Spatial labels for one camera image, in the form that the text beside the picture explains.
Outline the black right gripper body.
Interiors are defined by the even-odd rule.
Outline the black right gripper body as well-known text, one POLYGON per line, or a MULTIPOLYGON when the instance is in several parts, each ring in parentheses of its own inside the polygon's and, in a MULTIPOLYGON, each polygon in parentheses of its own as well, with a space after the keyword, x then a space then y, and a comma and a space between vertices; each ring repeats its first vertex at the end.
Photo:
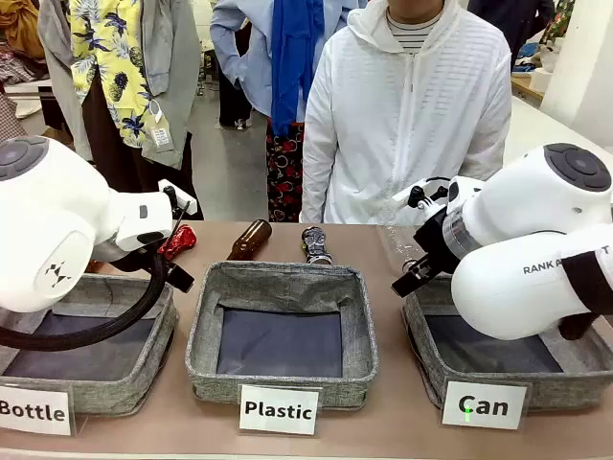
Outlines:
POLYGON ((460 210, 441 209, 417 230, 414 239, 439 274, 452 275, 467 254, 467 230, 460 210))

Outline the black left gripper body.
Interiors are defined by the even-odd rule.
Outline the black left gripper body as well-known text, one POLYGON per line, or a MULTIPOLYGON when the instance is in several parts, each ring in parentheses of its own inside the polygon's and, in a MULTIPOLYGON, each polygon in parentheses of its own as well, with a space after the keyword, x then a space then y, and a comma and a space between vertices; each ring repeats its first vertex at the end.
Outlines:
POLYGON ((159 242, 147 244, 110 264, 121 271, 152 271, 156 266, 163 265, 163 256, 159 252, 159 242))

